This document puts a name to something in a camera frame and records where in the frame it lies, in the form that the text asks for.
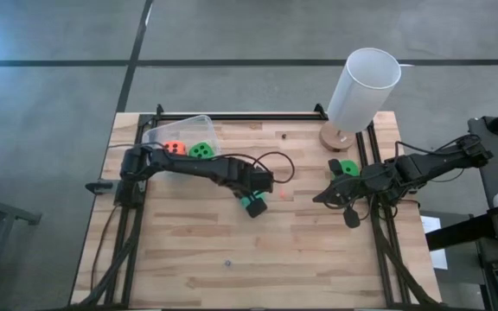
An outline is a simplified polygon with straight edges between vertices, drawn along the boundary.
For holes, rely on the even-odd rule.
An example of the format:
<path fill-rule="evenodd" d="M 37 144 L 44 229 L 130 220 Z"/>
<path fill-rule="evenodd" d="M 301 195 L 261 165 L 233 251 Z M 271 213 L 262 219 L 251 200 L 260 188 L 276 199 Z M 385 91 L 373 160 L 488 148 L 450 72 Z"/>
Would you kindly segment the orange foam die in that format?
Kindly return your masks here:
<path fill-rule="evenodd" d="M 187 145 L 181 141 L 167 141 L 163 143 L 163 150 L 167 156 L 185 156 L 188 154 Z"/>

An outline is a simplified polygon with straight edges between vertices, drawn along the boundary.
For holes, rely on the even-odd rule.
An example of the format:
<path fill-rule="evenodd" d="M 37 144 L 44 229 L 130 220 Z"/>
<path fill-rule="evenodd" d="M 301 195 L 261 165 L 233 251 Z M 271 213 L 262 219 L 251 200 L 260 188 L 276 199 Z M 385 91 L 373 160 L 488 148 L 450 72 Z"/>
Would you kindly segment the green foam die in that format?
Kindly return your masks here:
<path fill-rule="evenodd" d="M 336 160 L 329 161 L 329 169 L 333 176 L 350 175 L 360 176 L 360 169 L 357 164 L 351 160 Z"/>
<path fill-rule="evenodd" d="M 213 148 L 206 142 L 194 144 L 188 151 L 188 156 L 198 159 L 208 159 L 215 156 Z"/>

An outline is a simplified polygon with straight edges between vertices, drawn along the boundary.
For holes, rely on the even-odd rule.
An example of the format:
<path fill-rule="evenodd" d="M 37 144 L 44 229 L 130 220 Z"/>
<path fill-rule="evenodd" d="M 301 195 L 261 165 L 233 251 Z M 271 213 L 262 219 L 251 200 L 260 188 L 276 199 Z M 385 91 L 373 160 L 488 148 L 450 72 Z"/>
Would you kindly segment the clear plastic container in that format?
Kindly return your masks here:
<path fill-rule="evenodd" d="M 152 148 L 160 148 L 167 141 L 184 142 L 187 145 L 187 151 L 196 143 L 206 142 L 213 148 L 215 156 L 221 154 L 214 124 L 206 115 L 160 125 L 155 129 L 145 131 L 142 136 L 142 143 Z"/>

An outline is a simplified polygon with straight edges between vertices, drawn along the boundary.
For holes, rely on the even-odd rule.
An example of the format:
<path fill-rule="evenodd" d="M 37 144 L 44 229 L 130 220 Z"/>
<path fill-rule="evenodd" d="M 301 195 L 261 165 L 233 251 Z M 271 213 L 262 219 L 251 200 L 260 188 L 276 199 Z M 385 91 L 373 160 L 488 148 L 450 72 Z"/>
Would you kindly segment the black aluminium table frame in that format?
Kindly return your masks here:
<path fill-rule="evenodd" d="M 134 208 L 99 195 L 70 302 L 78 306 L 106 279 L 104 308 L 383 308 L 412 295 L 374 242 L 378 219 L 359 201 L 355 229 L 312 201 L 329 184 L 332 153 L 318 140 L 313 112 L 213 113 L 220 149 L 259 158 L 278 179 L 267 210 L 252 219 L 224 187 L 160 173 L 141 186 Z"/>

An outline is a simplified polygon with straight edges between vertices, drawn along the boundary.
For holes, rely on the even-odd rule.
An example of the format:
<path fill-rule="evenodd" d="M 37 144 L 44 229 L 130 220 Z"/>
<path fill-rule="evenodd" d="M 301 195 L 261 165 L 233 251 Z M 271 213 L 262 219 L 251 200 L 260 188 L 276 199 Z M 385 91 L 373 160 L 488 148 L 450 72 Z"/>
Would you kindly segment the black diagonal beam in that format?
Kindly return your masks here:
<path fill-rule="evenodd" d="M 430 251 L 473 242 L 482 238 L 498 241 L 495 219 L 498 218 L 498 207 L 489 209 L 485 214 L 459 222 L 445 228 L 425 234 Z"/>

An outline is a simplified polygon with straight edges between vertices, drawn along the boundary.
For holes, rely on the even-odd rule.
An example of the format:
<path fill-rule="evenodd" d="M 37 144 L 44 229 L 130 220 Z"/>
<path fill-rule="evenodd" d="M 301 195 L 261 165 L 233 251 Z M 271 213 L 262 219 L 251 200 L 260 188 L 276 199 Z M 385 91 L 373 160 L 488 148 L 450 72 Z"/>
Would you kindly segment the white paper sheet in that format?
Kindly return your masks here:
<path fill-rule="evenodd" d="M 425 233 L 433 232 L 441 228 L 441 222 L 439 218 L 421 216 L 422 225 Z M 445 254 L 445 250 L 430 251 L 431 261 L 434 269 L 447 270 L 448 262 Z"/>

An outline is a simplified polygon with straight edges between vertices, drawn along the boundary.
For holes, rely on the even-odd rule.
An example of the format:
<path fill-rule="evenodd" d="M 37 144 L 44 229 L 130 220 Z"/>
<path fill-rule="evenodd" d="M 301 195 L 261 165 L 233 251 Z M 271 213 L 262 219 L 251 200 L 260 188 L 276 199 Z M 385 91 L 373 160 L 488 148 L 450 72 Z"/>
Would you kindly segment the white cylinder lamp, wooden base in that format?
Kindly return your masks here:
<path fill-rule="evenodd" d="M 378 48 L 360 48 L 346 59 L 329 101 L 328 121 L 319 132 L 325 149 L 349 149 L 355 136 L 365 130 L 399 83 L 402 70 L 398 61 Z"/>

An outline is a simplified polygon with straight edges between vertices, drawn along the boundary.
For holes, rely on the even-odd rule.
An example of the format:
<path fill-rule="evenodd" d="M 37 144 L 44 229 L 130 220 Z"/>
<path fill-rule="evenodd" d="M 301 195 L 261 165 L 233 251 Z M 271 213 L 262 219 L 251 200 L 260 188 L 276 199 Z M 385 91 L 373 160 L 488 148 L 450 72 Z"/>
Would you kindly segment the teal foam die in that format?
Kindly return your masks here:
<path fill-rule="evenodd" d="M 241 205 L 243 208 L 248 208 L 249 205 L 256 199 L 265 199 L 265 193 L 263 192 L 254 192 L 250 196 L 246 196 L 240 199 Z"/>

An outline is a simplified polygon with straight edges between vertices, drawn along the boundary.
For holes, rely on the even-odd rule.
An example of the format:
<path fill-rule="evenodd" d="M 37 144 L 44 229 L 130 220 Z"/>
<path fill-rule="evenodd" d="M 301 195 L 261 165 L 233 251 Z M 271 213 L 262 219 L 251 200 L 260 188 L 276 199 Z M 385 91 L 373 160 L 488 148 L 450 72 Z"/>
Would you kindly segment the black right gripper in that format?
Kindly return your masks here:
<path fill-rule="evenodd" d="M 361 217 L 354 210 L 354 203 L 373 196 L 378 203 L 392 204 L 395 201 L 393 174 L 383 164 L 366 166 L 363 175 L 333 176 L 329 186 L 313 198 L 328 209 L 343 209 L 345 225 L 351 229 L 361 224 Z"/>

